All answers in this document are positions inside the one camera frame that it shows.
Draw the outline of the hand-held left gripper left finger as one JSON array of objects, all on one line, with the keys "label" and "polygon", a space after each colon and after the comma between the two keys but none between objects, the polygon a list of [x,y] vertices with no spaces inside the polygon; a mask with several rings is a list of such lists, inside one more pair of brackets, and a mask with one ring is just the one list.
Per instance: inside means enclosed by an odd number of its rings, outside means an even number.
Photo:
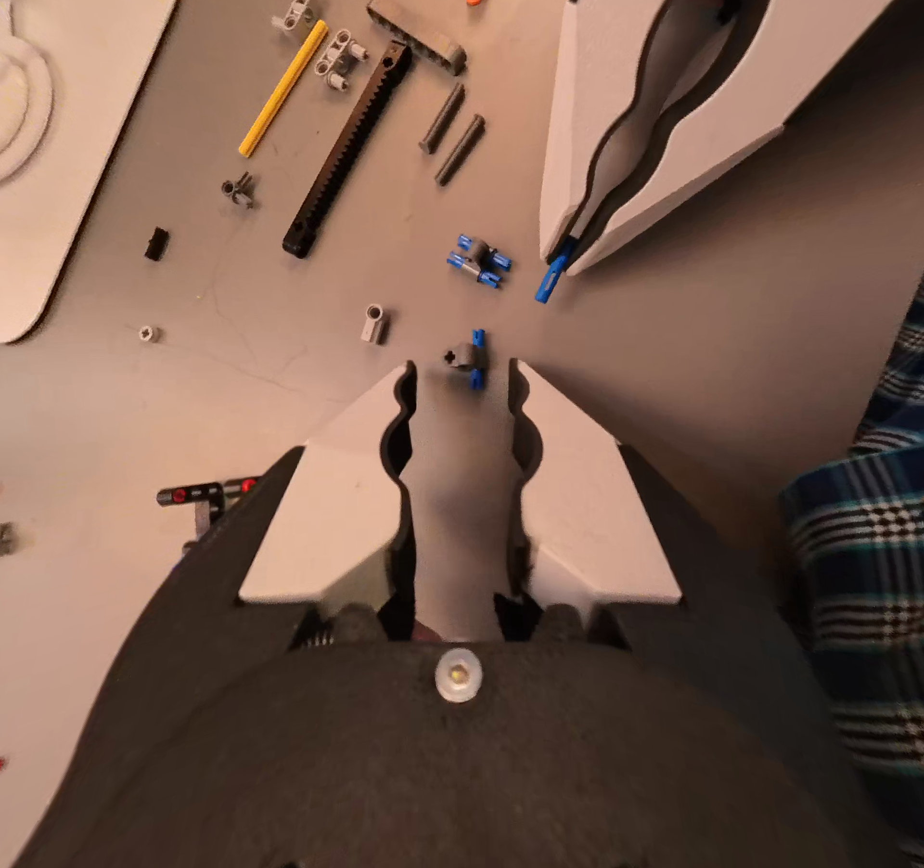
[{"label": "hand-held left gripper left finger", "polygon": [[412,517],[400,481],[410,460],[417,368],[400,363],[305,441],[238,598],[307,603],[325,619],[379,612],[398,589]]}]

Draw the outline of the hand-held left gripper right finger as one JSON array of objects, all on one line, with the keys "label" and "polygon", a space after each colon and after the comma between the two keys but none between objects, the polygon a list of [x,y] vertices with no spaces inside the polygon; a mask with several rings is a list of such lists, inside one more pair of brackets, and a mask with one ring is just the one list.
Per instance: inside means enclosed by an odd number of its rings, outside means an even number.
[{"label": "hand-held left gripper right finger", "polygon": [[521,359],[508,370],[519,471],[506,543],[510,592],[582,623],[609,605],[676,607],[683,593],[620,442]]}]

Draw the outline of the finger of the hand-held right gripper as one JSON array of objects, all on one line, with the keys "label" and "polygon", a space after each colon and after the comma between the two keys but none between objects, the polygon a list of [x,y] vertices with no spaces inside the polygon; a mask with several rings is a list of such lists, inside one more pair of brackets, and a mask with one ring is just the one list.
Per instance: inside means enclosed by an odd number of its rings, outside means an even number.
[{"label": "finger of the hand-held right gripper", "polygon": [[566,236],[576,276],[780,135],[895,0],[668,0]]},{"label": "finger of the hand-held right gripper", "polygon": [[565,1],[539,199],[549,261],[588,193],[594,158],[636,97],[646,45],[668,0]]}]

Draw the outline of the lego car chassis assembly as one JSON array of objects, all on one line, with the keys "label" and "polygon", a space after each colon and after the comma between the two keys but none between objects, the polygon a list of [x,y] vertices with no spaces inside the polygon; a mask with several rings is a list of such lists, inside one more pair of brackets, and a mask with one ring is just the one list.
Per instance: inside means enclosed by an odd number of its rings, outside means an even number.
[{"label": "lego car chassis assembly", "polygon": [[260,479],[260,475],[248,475],[226,481],[181,485],[158,491],[156,502],[159,506],[194,506],[194,537],[182,545],[180,558],[183,558],[234,504],[252,490]]}]

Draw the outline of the grey connector with blue pins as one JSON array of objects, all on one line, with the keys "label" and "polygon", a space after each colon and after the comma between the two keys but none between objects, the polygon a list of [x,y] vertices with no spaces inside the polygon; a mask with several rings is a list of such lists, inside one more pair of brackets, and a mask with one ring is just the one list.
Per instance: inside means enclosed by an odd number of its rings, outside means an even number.
[{"label": "grey connector with blue pins", "polygon": [[447,368],[468,376],[469,388],[483,390],[489,368],[487,336],[484,329],[474,329],[471,339],[447,349],[443,354]]},{"label": "grey connector with blue pins", "polygon": [[460,234],[456,250],[450,252],[446,263],[456,270],[471,275],[481,285],[498,288],[512,267],[512,260],[481,238]]}]

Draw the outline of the blue lego pin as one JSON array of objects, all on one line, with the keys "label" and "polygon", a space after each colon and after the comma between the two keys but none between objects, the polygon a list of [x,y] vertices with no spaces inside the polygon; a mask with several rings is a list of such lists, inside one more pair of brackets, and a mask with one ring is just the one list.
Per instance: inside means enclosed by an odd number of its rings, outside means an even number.
[{"label": "blue lego pin", "polygon": [[563,273],[570,266],[575,258],[575,249],[578,246],[578,239],[568,235],[563,237],[555,249],[550,254],[548,267],[537,292],[535,300],[538,303],[546,304],[552,296],[552,293]]}]

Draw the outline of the dark grey lego beam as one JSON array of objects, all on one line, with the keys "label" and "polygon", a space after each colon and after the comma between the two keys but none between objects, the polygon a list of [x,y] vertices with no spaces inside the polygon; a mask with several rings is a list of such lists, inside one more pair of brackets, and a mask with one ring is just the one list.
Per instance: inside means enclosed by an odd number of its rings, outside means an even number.
[{"label": "dark grey lego beam", "polygon": [[465,49],[429,17],[397,0],[369,0],[366,11],[375,23],[395,34],[420,57],[454,77],[465,70],[468,61]]}]

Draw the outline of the black lego gear rack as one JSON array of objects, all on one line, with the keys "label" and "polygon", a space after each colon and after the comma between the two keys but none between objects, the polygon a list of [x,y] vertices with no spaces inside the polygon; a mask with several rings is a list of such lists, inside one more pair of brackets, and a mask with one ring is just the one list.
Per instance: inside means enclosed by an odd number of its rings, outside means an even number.
[{"label": "black lego gear rack", "polygon": [[307,258],[393,91],[407,75],[411,60],[410,46],[397,40],[389,43],[284,234],[282,248],[294,258]]}]

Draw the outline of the yellow lego axle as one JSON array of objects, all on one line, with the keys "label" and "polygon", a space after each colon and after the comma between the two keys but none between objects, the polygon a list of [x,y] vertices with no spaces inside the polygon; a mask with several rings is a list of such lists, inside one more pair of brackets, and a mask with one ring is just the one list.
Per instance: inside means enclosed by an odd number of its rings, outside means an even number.
[{"label": "yellow lego axle", "polygon": [[291,94],[295,84],[325,40],[328,32],[329,27],[323,19],[316,21],[307,38],[297,50],[282,78],[278,81],[270,97],[263,105],[244,140],[238,146],[237,151],[241,156],[250,158],[253,155],[257,146],[270,128],[271,123],[282,109],[287,97]]}]

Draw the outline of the person in blue plaid shirt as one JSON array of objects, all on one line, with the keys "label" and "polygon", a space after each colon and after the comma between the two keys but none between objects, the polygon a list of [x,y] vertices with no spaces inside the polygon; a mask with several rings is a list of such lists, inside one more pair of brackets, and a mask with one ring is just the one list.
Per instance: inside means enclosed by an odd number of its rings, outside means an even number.
[{"label": "person in blue plaid shirt", "polygon": [[815,676],[876,810],[922,866],[922,286],[846,455],[780,499]]}]

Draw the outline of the white rounded base board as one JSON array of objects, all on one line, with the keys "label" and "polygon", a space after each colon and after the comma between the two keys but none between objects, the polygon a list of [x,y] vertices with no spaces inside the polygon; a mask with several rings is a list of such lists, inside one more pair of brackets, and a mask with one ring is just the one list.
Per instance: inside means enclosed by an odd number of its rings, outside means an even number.
[{"label": "white rounded base board", "polygon": [[1,338],[38,323],[177,0],[13,0],[17,35],[46,57],[52,115],[1,188]]}]

